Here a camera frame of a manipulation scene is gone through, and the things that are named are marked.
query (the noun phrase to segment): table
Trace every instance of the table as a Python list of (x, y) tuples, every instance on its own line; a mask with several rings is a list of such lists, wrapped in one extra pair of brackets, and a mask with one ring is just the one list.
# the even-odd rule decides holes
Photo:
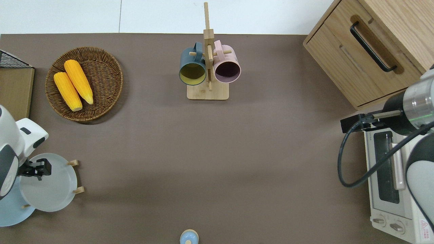
[[(367, 184), (339, 183), (339, 120), (355, 110), (306, 36), (215, 37), (242, 67), (227, 101), (188, 100), (179, 80), (178, 57), (201, 34), (1, 35), (1, 49), (36, 68), (30, 119), (49, 138), (34, 155), (78, 159), (86, 188), (58, 212), (0, 228), (2, 243), (176, 244), (189, 228), (203, 244), (402, 243), (371, 226)], [(79, 46), (105, 49), (125, 75), (92, 124), (57, 115), (44, 93), (49, 67)], [(349, 181), (366, 171), (361, 134), (344, 162)]]

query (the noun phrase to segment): yellow corn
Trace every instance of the yellow corn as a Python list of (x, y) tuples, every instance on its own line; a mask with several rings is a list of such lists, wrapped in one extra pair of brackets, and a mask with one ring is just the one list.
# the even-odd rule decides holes
[(65, 100), (66, 104), (72, 111), (79, 111), (83, 108), (79, 95), (72, 85), (68, 74), (65, 72), (54, 74), (54, 83), (56, 83), (57, 89), (59, 89), (63, 100)]
[(90, 89), (89, 82), (79, 62), (70, 59), (65, 62), (64, 67), (80, 96), (86, 100), (88, 104), (93, 104), (92, 90)]

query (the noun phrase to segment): oven window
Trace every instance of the oven window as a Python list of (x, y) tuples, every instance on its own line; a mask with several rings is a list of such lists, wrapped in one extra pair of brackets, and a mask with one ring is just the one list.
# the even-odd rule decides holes
[[(378, 162), (392, 147), (392, 132), (374, 134), (375, 161)], [(389, 158), (378, 170), (378, 193), (383, 201), (399, 203), (399, 191), (393, 186), (392, 159)]]

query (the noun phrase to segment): mug rack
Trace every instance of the mug rack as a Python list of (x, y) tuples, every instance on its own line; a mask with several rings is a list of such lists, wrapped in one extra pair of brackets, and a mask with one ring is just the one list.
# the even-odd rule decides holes
[[(213, 53), (214, 46), (214, 30), (210, 29), (210, 20), (208, 14), (208, 2), (204, 3), (205, 8), (205, 29), (204, 29), (204, 50), (205, 67), (207, 78), (196, 86), (187, 85), (187, 98), (190, 100), (227, 100), (229, 98), (229, 84), (217, 81), (214, 75), (213, 61), (216, 53)], [(195, 56), (196, 53), (190, 52), (190, 55)]]

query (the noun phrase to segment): wire basket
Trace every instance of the wire basket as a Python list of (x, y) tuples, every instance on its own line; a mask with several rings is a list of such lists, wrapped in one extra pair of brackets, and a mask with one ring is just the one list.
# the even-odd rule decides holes
[[(73, 59), (79, 62), (89, 81), (93, 93), (93, 104), (82, 98), (83, 108), (73, 112), (60, 95), (53, 76), (65, 72), (63, 64)], [(45, 81), (45, 94), (51, 107), (60, 116), (87, 122), (106, 114), (117, 102), (123, 86), (123, 73), (118, 61), (108, 52), (97, 47), (78, 47), (60, 56), (48, 71)]]
[(0, 50), (0, 68), (33, 68), (15, 55)]

